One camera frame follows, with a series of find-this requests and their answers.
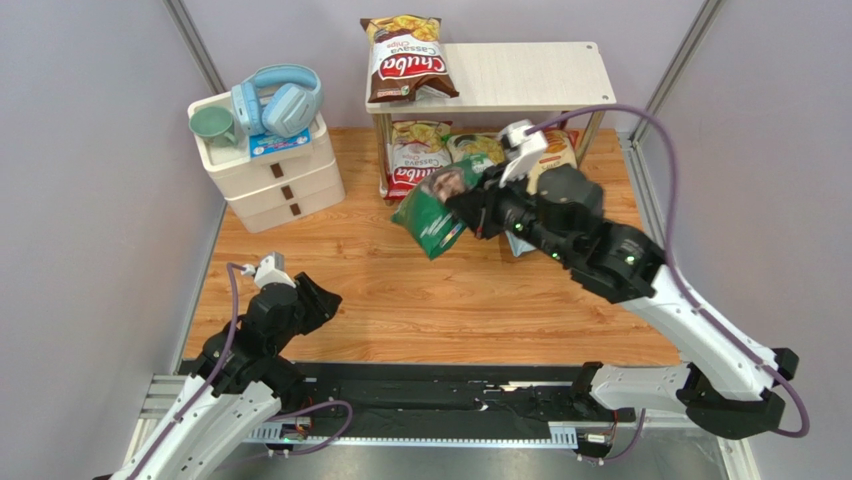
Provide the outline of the dark green chips bag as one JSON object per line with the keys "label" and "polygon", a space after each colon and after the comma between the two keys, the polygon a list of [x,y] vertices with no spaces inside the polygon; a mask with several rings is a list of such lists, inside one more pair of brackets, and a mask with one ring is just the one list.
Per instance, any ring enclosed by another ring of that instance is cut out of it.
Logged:
{"label": "dark green chips bag", "polygon": [[466,229],[446,206],[449,198],[474,187],[496,163],[484,155],[466,155],[420,181],[399,204],[391,222],[408,232],[429,260],[448,251]]}

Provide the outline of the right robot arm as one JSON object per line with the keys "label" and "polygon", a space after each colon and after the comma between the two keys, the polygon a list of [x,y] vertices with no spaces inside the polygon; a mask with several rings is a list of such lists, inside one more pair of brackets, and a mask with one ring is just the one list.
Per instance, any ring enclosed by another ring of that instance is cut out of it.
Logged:
{"label": "right robot arm", "polygon": [[490,167],[476,185],[452,188],[442,201],[477,238],[512,233],[558,261],[585,290],[642,318],[681,355],[669,367],[588,362],[576,396],[609,411],[683,414],[726,439],[779,431],[785,401],[776,387],[795,375],[792,350],[763,347],[702,306],[659,245],[605,218],[602,187],[580,171],[549,170],[534,194],[524,181],[502,183],[500,174]]}

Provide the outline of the green Chuba chips bag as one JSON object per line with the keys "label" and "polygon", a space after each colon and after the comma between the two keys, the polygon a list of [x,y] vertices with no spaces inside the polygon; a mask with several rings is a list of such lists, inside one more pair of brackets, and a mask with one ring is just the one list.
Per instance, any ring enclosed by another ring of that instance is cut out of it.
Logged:
{"label": "green Chuba chips bag", "polygon": [[466,159],[487,159],[493,164],[505,161],[501,143],[491,134],[449,135],[445,138],[445,146],[453,163]]}

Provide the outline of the light blue cassava chips bag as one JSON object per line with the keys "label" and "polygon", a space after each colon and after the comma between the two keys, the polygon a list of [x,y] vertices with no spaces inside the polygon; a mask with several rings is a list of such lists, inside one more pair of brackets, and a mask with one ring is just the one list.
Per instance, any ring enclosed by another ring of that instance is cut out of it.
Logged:
{"label": "light blue cassava chips bag", "polygon": [[529,242],[518,238],[510,231],[505,232],[506,239],[509,244],[510,251],[515,258],[519,258],[527,253],[534,252],[537,248]]}

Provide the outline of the brown Chuba chips bag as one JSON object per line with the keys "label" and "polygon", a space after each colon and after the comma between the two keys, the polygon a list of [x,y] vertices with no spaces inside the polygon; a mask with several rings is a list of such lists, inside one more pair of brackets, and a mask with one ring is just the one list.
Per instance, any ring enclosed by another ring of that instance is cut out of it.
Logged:
{"label": "brown Chuba chips bag", "polygon": [[442,20],[402,14],[362,18],[370,45],[367,102],[459,96],[440,42]]}

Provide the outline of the cream orange cassava chips bag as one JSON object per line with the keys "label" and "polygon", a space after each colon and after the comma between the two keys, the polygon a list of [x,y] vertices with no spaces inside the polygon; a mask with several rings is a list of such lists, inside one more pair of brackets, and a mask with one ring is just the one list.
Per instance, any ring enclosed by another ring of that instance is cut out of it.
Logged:
{"label": "cream orange cassava chips bag", "polygon": [[577,168],[577,160],[574,147],[578,141],[577,130],[564,130],[550,127],[543,131],[547,140],[547,148],[541,158],[531,168],[526,191],[529,195],[537,192],[537,183],[540,175],[547,170],[570,165]]}

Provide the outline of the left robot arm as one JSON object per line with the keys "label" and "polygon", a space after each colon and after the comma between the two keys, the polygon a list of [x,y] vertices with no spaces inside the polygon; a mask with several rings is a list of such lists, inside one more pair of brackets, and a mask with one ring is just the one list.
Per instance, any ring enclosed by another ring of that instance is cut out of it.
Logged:
{"label": "left robot arm", "polygon": [[294,337],[330,321],[341,303],[305,273],[262,281],[245,312],[232,305],[229,325],[206,341],[154,432],[111,478],[206,479],[266,422],[342,407],[349,425],[351,404],[309,403],[305,375],[281,355]]}

